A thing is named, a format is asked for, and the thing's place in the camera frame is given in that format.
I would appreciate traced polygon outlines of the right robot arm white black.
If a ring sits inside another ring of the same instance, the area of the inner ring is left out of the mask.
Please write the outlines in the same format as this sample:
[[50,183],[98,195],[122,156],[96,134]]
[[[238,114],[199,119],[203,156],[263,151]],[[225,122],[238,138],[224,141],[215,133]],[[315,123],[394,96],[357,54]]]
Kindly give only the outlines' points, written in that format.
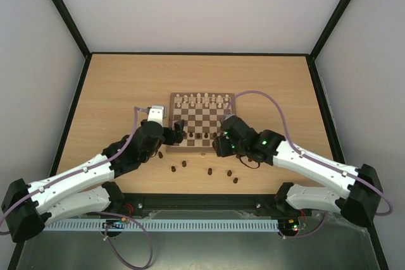
[[326,159],[277,132],[257,132],[235,115],[222,120],[221,133],[212,146],[219,157],[247,157],[258,164],[289,169],[320,184],[304,187],[284,183],[276,198],[276,207],[283,214],[295,209],[336,212],[360,227],[369,227],[377,215],[382,185],[370,165],[357,168]]

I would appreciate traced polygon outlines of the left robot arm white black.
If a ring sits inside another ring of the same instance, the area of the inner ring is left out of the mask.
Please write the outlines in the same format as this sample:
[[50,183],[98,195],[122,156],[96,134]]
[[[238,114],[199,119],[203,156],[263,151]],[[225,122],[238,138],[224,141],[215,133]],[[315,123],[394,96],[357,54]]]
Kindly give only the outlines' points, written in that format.
[[24,242],[60,219],[119,209],[123,195],[113,179],[148,162],[161,145],[180,143],[183,132],[183,120],[173,127],[143,120],[133,133],[76,168],[41,181],[13,181],[1,203],[5,234],[15,243]]

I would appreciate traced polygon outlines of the wooden chess board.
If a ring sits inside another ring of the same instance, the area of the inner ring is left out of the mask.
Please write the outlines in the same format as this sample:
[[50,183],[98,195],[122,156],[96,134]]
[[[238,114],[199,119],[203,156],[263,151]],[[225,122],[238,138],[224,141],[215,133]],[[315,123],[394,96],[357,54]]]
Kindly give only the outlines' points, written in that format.
[[[225,109],[174,109],[169,103],[169,124],[174,125],[174,122],[184,120],[184,139],[180,144],[168,146],[168,153],[196,153],[207,154],[214,153],[212,143],[214,141],[213,133],[217,136],[221,133],[221,120],[227,114],[236,113],[235,94],[231,100],[231,108]],[[189,133],[194,134],[193,138],[189,138]],[[197,139],[196,134],[200,133],[201,138]],[[204,134],[208,133],[209,137],[204,138]]]

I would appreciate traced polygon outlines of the white chess piece row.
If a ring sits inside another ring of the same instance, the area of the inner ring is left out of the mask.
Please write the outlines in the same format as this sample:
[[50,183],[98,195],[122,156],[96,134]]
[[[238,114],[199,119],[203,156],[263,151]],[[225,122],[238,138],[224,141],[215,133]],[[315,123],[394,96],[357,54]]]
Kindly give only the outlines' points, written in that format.
[[231,108],[231,93],[174,92],[170,94],[170,106],[174,109],[225,109]]

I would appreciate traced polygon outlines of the black aluminium frame rail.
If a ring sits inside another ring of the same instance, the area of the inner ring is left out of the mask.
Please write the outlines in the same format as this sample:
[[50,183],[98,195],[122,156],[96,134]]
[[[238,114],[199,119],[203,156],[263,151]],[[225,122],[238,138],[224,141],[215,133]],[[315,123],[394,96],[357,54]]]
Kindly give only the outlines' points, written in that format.
[[149,211],[246,211],[257,216],[296,218],[311,215],[313,210],[335,212],[353,223],[363,226],[368,220],[366,208],[357,198],[335,198],[322,188],[305,188],[288,194],[281,189],[275,195],[161,195],[135,193],[108,193],[101,188],[72,195],[52,203],[45,211],[47,219],[55,214],[70,218],[90,212],[128,212],[130,216],[144,217]]

